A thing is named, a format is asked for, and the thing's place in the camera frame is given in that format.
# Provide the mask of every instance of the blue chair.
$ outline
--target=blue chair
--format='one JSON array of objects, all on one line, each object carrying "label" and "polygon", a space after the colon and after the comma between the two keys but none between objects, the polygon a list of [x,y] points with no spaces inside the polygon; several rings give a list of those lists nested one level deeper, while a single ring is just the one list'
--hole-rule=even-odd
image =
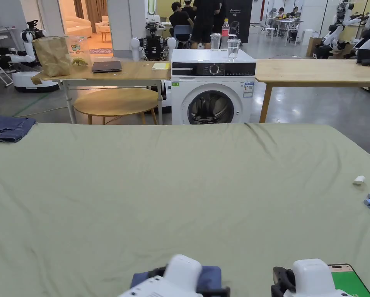
[{"label": "blue chair", "polygon": [[[174,34],[173,34],[173,37],[175,38],[176,42],[177,43],[182,43],[184,44],[185,46],[188,44],[188,42],[190,41],[190,35],[191,35],[191,32],[192,32],[192,28],[190,25],[186,25],[186,26],[175,26],[174,27]],[[183,35],[188,35],[188,39],[187,40],[184,40],[183,39]]]}]

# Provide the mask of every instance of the water bottle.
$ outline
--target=water bottle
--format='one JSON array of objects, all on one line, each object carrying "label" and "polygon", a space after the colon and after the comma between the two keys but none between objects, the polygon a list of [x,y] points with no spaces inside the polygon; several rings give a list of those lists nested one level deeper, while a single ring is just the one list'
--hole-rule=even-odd
[{"label": "water bottle", "polygon": [[225,23],[222,26],[222,44],[220,46],[221,50],[228,50],[229,31],[229,19],[225,19]]}]

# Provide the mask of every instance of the smartphone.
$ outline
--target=smartphone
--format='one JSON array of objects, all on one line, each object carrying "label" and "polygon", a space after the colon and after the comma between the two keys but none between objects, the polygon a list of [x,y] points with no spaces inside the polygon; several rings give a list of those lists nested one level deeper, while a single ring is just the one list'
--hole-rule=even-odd
[{"label": "smartphone", "polygon": [[370,297],[370,292],[350,264],[330,264],[336,290],[343,290],[353,297]]}]

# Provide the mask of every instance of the laptop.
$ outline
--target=laptop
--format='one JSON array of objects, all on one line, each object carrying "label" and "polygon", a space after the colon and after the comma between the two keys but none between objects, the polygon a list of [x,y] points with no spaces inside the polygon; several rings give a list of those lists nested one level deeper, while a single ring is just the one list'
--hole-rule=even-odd
[{"label": "laptop", "polygon": [[121,63],[120,61],[94,62],[92,71],[94,73],[119,72],[121,71]]}]

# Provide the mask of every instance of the black t-shirt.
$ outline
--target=black t-shirt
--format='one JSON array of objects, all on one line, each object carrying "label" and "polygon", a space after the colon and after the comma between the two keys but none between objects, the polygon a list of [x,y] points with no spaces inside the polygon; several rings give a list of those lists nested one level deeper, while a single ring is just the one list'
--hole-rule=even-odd
[{"label": "black t-shirt", "polygon": [[214,15],[214,22],[223,24],[226,18],[226,0],[219,0],[219,3],[222,3],[222,6],[220,12]]},{"label": "black t-shirt", "polygon": [[186,26],[190,25],[188,22],[189,15],[187,12],[174,12],[172,16],[170,16],[170,22],[172,27],[177,25],[179,26]]},{"label": "black t-shirt", "polygon": [[185,7],[183,7],[182,11],[187,12],[190,19],[194,22],[194,17],[196,16],[196,12],[193,10],[193,7],[185,6]]},{"label": "black t-shirt", "polygon": [[197,7],[196,23],[202,26],[212,26],[215,11],[219,9],[219,0],[194,0],[193,6]]}]

